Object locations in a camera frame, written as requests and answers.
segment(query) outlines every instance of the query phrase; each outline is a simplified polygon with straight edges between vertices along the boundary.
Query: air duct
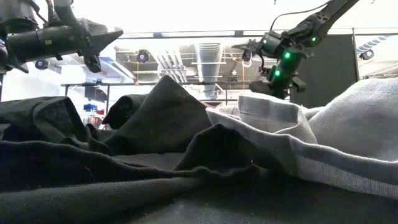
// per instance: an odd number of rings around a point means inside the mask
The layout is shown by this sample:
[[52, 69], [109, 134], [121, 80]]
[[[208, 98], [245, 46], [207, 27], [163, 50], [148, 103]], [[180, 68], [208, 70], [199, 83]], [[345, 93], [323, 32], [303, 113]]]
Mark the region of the air duct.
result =
[[[200, 82], [216, 82], [221, 66], [223, 55], [223, 45], [215, 44], [195, 44], [195, 53], [198, 62], [198, 75]], [[203, 87], [205, 96], [208, 99], [217, 98], [216, 86], [205, 85]]]
[[357, 54], [361, 54], [363, 52], [367, 52], [368, 50], [370, 50], [372, 47], [380, 44], [381, 42], [389, 39], [390, 37], [392, 37], [392, 35], [380, 35], [378, 36], [376, 39], [373, 39], [371, 41], [366, 42], [365, 44], [359, 46], [356, 48], [356, 53]]

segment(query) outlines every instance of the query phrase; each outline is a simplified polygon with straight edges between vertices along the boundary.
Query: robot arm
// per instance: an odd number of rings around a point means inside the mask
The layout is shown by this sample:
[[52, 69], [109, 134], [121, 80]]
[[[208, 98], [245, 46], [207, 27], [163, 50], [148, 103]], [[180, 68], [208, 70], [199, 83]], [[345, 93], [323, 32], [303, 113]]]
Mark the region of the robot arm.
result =
[[58, 21], [38, 29], [33, 11], [39, 9], [34, 1], [0, 0], [0, 34], [5, 48], [0, 51], [0, 73], [13, 68], [29, 72], [22, 65], [34, 60], [77, 53], [83, 56], [91, 72], [100, 72], [100, 52], [123, 34], [122, 30], [92, 35], [89, 22], [73, 15], [71, 0], [54, 0]]
[[252, 49], [260, 57], [276, 58], [278, 63], [272, 69], [263, 69], [271, 95], [287, 96], [290, 84], [303, 91], [306, 84], [295, 76], [303, 58], [312, 56], [311, 48], [317, 46], [327, 35], [332, 25], [359, 0], [329, 0], [326, 6], [298, 24], [297, 27], [278, 34], [272, 30], [266, 33]]

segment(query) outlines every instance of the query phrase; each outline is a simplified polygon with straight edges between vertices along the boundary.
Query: gray fabric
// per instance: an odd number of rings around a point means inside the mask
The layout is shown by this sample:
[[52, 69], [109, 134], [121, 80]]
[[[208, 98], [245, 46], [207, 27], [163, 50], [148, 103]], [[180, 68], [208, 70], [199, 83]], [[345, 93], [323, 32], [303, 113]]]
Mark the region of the gray fabric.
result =
[[398, 199], [398, 79], [363, 80], [312, 110], [250, 94], [208, 108], [220, 123], [304, 180]]

